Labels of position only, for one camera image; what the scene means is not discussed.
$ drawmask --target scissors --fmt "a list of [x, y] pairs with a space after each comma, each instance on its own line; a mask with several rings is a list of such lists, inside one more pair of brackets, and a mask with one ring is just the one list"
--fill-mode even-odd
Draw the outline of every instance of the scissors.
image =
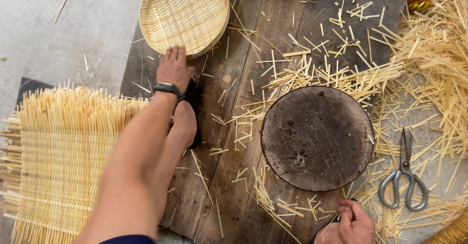
[[[401, 158], [400, 158], [400, 166], [398, 170], [392, 171], [379, 185], [379, 199], [382, 204], [388, 208], [396, 208], [398, 203], [400, 202], [400, 193], [398, 189], [398, 182], [400, 181], [401, 174], [405, 174], [409, 178], [409, 187], [406, 193], [406, 207], [411, 211], [420, 211], [423, 210], [427, 205], [427, 200], [429, 199], [429, 190], [427, 190], [426, 186], [424, 185], [423, 181], [419, 179], [417, 175], [414, 175], [411, 172], [410, 168], [410, 159], [411, 159], [411, 147], [412, 147], [412, 139], [413, 137], [410, 136], [408, 141], [406, 140], [405, 135], [405, 128], [403, 128], [401, 134]], [[392, 204], [388, 204], [384, 198], [385, 188], [387, 184], [392, 181], [393, 183], [393, 194], [394, 194], [394, 202]], [[414, 192], [415, 184], [421, 188], [423, 192], [423, 196], [421, 199], [421, 203], [416, 206], [411, 206], [411, 197]]]

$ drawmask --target scissors handle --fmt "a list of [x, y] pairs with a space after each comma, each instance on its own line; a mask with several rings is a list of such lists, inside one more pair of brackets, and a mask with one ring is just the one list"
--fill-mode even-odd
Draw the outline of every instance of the scissors handle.
[[[413, 175], [412, 173], [409, 173], [407, 175], [409, 178], [409, 187], [408, 187], [408, 192], [406, 193], [405, 205], [411, 211], [414, 211], [414, 212], [421, 211], [427, 205], [427, 200], [429, 199], [429, 190], [427, 190], [423, 181], [421, 181], [417, 175]], [[418, 186], [421, 188], [423, 196], [421, 198], [421, 203], [415, 206], [411, 206], [411, 197], [413, 196], [415, 184], [418, 184]]]
[[[401, 174], [403, 174], [403, 172], [401, 172], [400, 170], [395, 170], [395, 171], [392, 171], [383, 181], [382, 183], [379, 185], [379, 190], [378, 190], [378, 194], [379, 194], [379, 199], [380, 201], [382, 202], [382, 204], [388, 208], [396, 208], [400, 202], [400, 192], [398, 190], [398, 182], [400, 181], [400, 176]], [[385, 188], [387, 187], [387, 184], [392, 180], [392, 184], [393, 184], [393, 203], [392, 204], [388, 204], [386, 201], [385, 201], [385, 197], [384, 197], [384, 192], [385, 192]]]

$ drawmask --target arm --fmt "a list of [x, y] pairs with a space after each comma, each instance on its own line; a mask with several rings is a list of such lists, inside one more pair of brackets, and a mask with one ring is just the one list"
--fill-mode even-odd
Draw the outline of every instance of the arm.
[[[184, 47], [168, 49], [157, 70], [158, 81], [174, 83], [184, 93], [191, 73], [185, 60]], [[131, 234], [156, 238], [166, 194], [151, 194], [154, 183], [150, 178], [158, 163], [164, 163], [161, 152], [176, 104], [175, 94], [156, 92], [122, 131], [103, 172], [95, 210], [76, 243], [99, 243]], [[171, 177], [164, 176], [168, 181], [156, 183], [156, 192], [167, 190]]]

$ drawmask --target bamboo basket rim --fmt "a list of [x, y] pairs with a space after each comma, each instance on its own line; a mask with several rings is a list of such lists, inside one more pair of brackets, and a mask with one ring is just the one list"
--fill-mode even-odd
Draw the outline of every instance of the bamboo basket rim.
[[[145, 33], [145, 30], [144, 30], [144, 27], [142, 26], [141, 24], [141, 16], [142, 16], [142, 5], [143, 5], [143, 2], [144, 0], [141, 0], [140, 2], [140, 8], [139, 8], [139, 13], [138, 13], [138, 23], [139, 23], [139, 26], [140, 26], [140, 30], [143, 34], [143, 38], [145, 39], [146, 43], [152, 48], [154, 49], [156, 52], [164, 55], [166, 53], [166, 49], [170, 46], [166, 46], [166, 48], [164, 49], [157, 49], [153, 44], [151, 44], [149, 41], [148, 41], [148, 37], [147, 37], [147, 34], [148, 33]], [[213, 40], [207, 44], [204, 48], [198, 50], [198, 51], [194, 51], [194, 52], [190, 52], [190, 51], [187, 51], [186, 55], [187, 56], [192, 56], [192, 57], [198, 57], [198, 56], [201, 56], [203, 54], [205, 54], [206, 52], [208, 52], [208, 50], [212, 49], [212, 47], [219, 41], [219, 39], [222, 37], [223, 33], [225, 32], [226, 28], [227, 28], [227, 25], [228, 25], [228, 22], [229, 22], [229, 13], [230, 13], [230, 4], [229, 4], [229, 0], [226, 0], [226, 11], [223, 12], [223, 15], [224, 15], [224, 18], [225, 18], [225, 22], [223, 24], [223, 26], [221, 26], [221, 29], [219, 30], [219, 32], [217, 33], [217, 35], [213, 38]]]

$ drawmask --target unfinished bamboo weaving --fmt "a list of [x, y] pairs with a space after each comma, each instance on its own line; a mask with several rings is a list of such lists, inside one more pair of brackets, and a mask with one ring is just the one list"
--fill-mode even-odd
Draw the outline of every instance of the unfinished bamboo weaving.
[[13, 186], [3, 208], [16, 218], [13, 240], [55, 244], [75, 239], [93, 211], [118, 134], [147, 103], [84, 87], [24, 95], [20, 111], [7, 121], [10, 132], [2, 134], [20, 144], [3, 148], [11, 163], [6, 187]]
[[142, 0], [140, 26], [148, 44], [161, 54], [176, 44], [201, 55], [221, 38], [229, 19], [228, 0]]

